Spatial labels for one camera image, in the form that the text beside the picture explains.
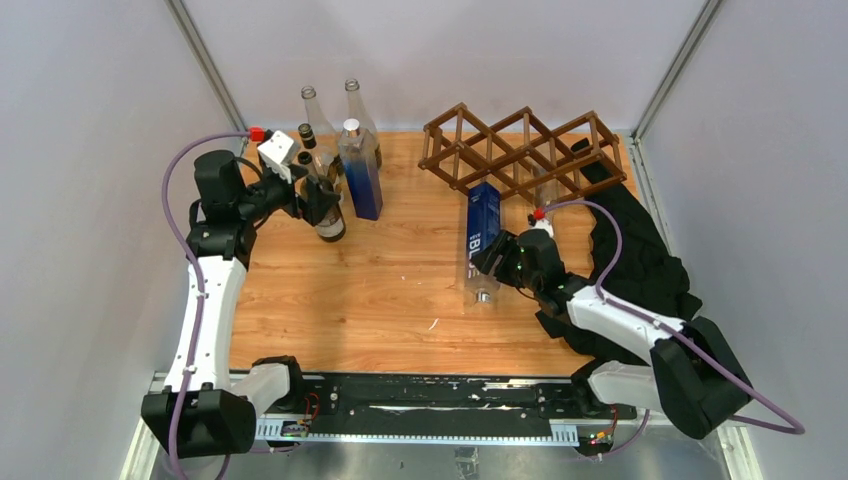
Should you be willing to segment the dark green wine bottle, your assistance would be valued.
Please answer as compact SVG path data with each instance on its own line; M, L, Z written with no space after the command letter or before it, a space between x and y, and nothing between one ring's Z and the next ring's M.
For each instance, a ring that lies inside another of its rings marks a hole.
M298 163L308 170L308 179L315 180L325 190L335 190L328 177L321 174L311 153L301 151L297 157ZM341 240L346 234L346 224L341 207L336 204L329 209L323 219L314 227L318 237L327 243Z

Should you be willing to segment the clear bottle black cap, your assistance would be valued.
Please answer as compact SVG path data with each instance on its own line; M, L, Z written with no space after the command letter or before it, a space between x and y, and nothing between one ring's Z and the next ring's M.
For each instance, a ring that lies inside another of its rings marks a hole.
M326 142L320 142L308 123L298 126L298 134L306 152L312 157L312 165L317 174L327 177L334 190L344 195L342 189L343 166L338 153Z

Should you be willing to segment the blue clear square bottle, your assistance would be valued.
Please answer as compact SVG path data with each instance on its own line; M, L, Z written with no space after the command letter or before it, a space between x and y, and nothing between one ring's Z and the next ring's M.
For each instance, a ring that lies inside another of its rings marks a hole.
M383 207L373 135L355 118L346 119L338 150L358 218L377 221Z

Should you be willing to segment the clear glass bottle gold label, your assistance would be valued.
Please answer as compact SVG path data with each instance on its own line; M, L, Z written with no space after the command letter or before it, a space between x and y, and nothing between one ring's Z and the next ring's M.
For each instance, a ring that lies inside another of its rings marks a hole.
M376 124L368 113L363 98L361 96L360 84L356 78L348 78L344 82L345 91L347 93L348 116L359 121L360 126L371 134L374 140L375 158L377 168L380 169L383 165L381 144L379 133Z

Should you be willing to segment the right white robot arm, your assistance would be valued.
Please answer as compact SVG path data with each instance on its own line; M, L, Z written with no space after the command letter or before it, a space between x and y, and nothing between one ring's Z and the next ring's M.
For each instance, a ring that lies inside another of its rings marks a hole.
M584 417L610 404L629 405L658 411L681 433L702 439L753 399L750 380L713 321L651 312L568 272L542 229L503 230L471 262L503 285L530 291L546 333L593 357L570 392Z

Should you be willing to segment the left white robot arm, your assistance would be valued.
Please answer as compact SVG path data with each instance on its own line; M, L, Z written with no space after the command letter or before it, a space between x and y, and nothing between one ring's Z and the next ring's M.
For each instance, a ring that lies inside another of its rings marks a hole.
M190 207L183 239L188 298L178 350L162 390L143 398L141 417L176 459L248 452L259 418L276 407L298 411L307 398L292 356L255 361L240 381L230 378L229 353L236 305L262 220L284 211L311 225L337 206L332 182L295 162L266 160L251 185L241 158L215 150L194 162L199 199Z

